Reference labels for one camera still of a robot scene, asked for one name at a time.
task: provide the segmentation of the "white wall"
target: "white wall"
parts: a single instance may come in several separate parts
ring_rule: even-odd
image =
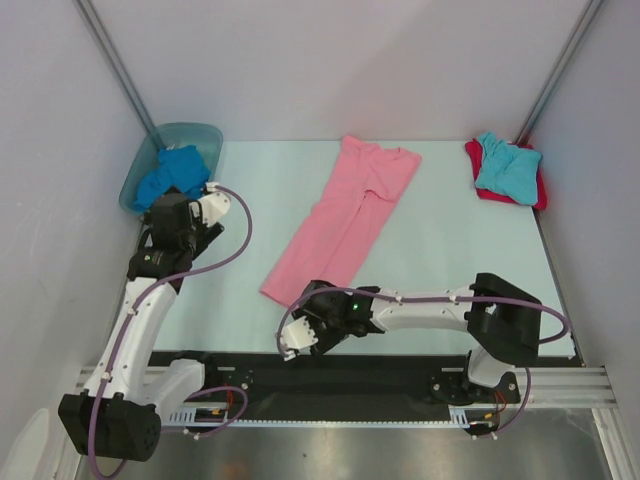
[[[158,123],[515,138],[585,0],[95,0]]]
[[[105,341],[138,233],[118,193],[143,131],[71,0],[2,2],[0,65],[1,470],[36,410],[56,438],[62,394]]]
[[[608,2],[551,102],[534,145],[542,218],[578,341],[604,364],[640,446],[640,3]]]

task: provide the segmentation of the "laundry basket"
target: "laundry basket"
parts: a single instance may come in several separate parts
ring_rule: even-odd
[[[165,123],[149,133],[136,154],[129,169],[127,179],[120,191],[120,206],[125,212],[140,215],[143,210],[136,209],[134,203],[140,180],[158,168],[158,147],[154,136],[160,139],[167,148],[181,148],[195,145],[204,164],[211,171],[211,177],[216,171],[220,150],[222,149],[222,132],[212,125],[204,123]]]

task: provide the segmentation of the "red cloth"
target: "red cloth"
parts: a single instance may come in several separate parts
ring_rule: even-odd
[[[525,148],[533,149],[531,145],[527,145]],[[471,168],[473,170],[473,181],[475,182],[478,178],[478,174],[480,173],[480,167],[482,167],[482,145],[475,138],[470,142],[467,142],[464,146],[464,149],[471,157]],[[540,173],[540,169],[538,168],[538,174],[536,176],[536,183],[538,184],[538,203],[536,203],[533,208],[536,210],[544,210],[547,208],[547,192],[544,189],[544,182],[542,181],[542,174]],[[476,188],[476,193],[478,197],[484,198],[485,200],[495,200],[497,202],[504,203],[517,203],[511,197],[507,197],[505,195],[500,195],[499,193],[494,193],[491,190],[485,190],[483,188]]]

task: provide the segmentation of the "robotic arm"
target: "robotic arm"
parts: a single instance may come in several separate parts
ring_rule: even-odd
[[[304,293],[333,287],[313,281]],[[296,319],[280,338],[288,350],[287,359],[310,347],[312,355],[322,355],[349,335],[364,337],[404,328],[437,328],[470,333],[479,343],[469,353],[465,382],[495,388],[514,367],[535,366],[540,340],[538,310],[517,305],[485,302],[430,303],[391,301],[411,298],[504,297],[540,304],[540,301],[490,273],[480,273],[470,286],[436,294],[400,294],[379,287],[360,287],[385,298],[359,293],[329,292],[313,295],[294,310]]]
[[[205,383],[203,363],[179,359],[152,384],[143,385],[160,325],[180,292],[182,279],[155,288],[136,311],[132,306],[158,280],[189,271],[193,261],[224,231],[218,221],[229,210],[229,198],[216,190],[214,183],[208,183],[206,191],[195,201],[179,192],[168,193],[145,215],[148,228],[129,262],[125,295],[107,347],[82,393],[65,395],[58,408],[81,454],[88,453],[89,417],[103,378],[109,383],[100,403],[96,454],[138,461],[148,460],[155,450],[162,422]],[[120,338],[130,314],[135,317]],[[114,348],[118,348],[118,355],[109,375],[106,368]]]

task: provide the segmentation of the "folded clothes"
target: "folded clothes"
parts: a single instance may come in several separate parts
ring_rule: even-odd
[[[175,187],[194,200],[202,196],[202,189],[211,171],[204,165],[195,145],[172,150],[160,150],[160,166],[146,175],[138,185],[134,208],[146,210],[158,197]]]
[[[476,187],[506,195],[521,205],[535,205],[538,202],[536,175],[542,155],[498,140],[493,132],[484,133],[476,140],[483,151]]]
[[[476,139],[473,139],[470,142],[467,142],[464,148],[471,159],[471,169],[473,171],[473,180],[475,182],[478,178],[478,174],[480,173],[480,168],[482,167],[482,145],[480,145]],[[524,148],[533,149],[531,145],[526,145]],[[533,208],[536,210],[544,210],[547,208],[547,192],[544,187],[544,181],[542,179],[540,169],[538,169],[536,174],[536,186],[538,189],[538,202],[533,205]],[[494,193],[491,190],[485,190],[484,188],[476,187],[476,193],[479,198],[484,200],[495,200],[503,203],[517,203],[511,197],[500,195],[499,193]]]
[[[322,198],[260,292],[288,307],[311,280],[349,286],[421,161],[404,148],[344,137]]]

